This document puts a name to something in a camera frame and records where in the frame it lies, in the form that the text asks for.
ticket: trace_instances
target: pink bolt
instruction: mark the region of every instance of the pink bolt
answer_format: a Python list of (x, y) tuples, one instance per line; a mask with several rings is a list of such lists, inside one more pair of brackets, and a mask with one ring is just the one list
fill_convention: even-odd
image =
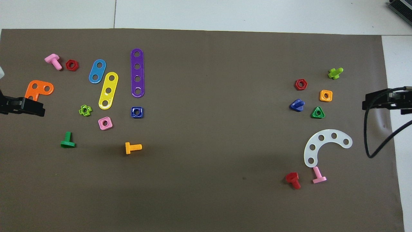
[(319, 168), (317, 166), (313, 167), (313, 171), (315, 172), (316, 179), (313, 180), (313, 183), (319, 183), (322, 181), (326, 180), (326, 177), (322, 176), (321, 172), (319, 171)]
[(62, 69), (62, 67), (61, 67), (61, 65), (59, 64), (59, 62), (57, 61), (58, 59), (60, 59), (60, 57), (58, 56), (58, 55), (56, 55), (56, 54), (51, 54), (51, 55), (49, 55), (48, 57), (46, 57), (44, 60), (47, 62), (47, 63), (52, 63), (53, 64), (53, 66), (57, 69), (57, 70), (61, 70)]

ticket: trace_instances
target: white c-shaped plate with holes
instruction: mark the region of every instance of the white c-shaped plate with holes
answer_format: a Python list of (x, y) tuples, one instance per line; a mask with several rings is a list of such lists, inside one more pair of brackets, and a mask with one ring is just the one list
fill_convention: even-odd
[[(324, 138), (323, 140), (319, 139), (319, 136), (321, 135)], [(316, 165), (318, 165), (318, 151), (321, 148), (321, 146), (328, 142), (337, 143), (341, 145), (343, 148), (350, 148), (352, 146), (352, 139), (349, 137), (349, 135), (343, 133), (342, 131), (334, 129), (321, 130), (316, 134), (312, 135), (312, 137), (310, 137), (308, 143), (305, 146), (305, 152), (303, 154), (303, 157), (305, 159), (306, 166), (313, 168)]]

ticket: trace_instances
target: black cable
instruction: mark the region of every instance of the black cable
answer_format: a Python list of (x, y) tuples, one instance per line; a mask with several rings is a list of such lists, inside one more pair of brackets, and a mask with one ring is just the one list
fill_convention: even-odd
[(369, 154), (369, 149), (368, 149), (368, 139), (366, 137), (366, 125), (367, 125), (367, 121), (368, 121), (368, 113), (370, 108), (373, 106), (373, 104), (375, 103), (376, 100), (378, 100), (378, 98), (390, 93), (390, 92), (395, 92), (395, 91), (399, 91), (399, 90), (406, 90), (407, 87), (398, 87), (398, 88), (394, 88), (394, 89), (388, 89), (386, 91), (383, 91), (381, 93), (379, 93), (378, 95), (376, 95), (372, 101), (370, 101), (370, 103), (368, 104), (366, 110), (365, 110), (365, 118), (363, 120), (363, 141), (365, 143), (365, 151), (366, 151), (366, 155), (369, 158), (373, 158), (376, 156), (376, 154), (378, 154), (378, 152), (395, 136), (397, 135), (399, 132), (401, 132), (403, 129), (407, 128), (408, 126), (412, 125), (412, 120), (405, 123), (404, 125), (402, 125), (400, 128), (398, 128), (397, 130), (395, 130), (392, 134), (390, 134), (380, 145), (378, 148), (376, 148), (376, 150), (371, 154)]

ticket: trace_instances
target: hole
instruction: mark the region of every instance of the hole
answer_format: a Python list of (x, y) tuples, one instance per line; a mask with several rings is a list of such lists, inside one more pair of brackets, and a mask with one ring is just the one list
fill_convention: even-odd
[(140, 95), (141, 92), (142, 92), (142, 90), (140, 90), (140, 88), (137, 88), (137, 89), (134, 90), (134, 93), (136, 95)]

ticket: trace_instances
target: yellow bolt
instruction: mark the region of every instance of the yellow bolt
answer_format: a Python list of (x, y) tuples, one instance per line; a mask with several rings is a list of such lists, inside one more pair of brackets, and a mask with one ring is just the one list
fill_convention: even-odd
[(125, 145), (126, 145), (126, 154), (127, 155), (130, 154), (130, 151), (138, 151), (138, 150), (141, 150), (143, 148), (142, 144), (130, 145), (129, 142), (126, 142)]

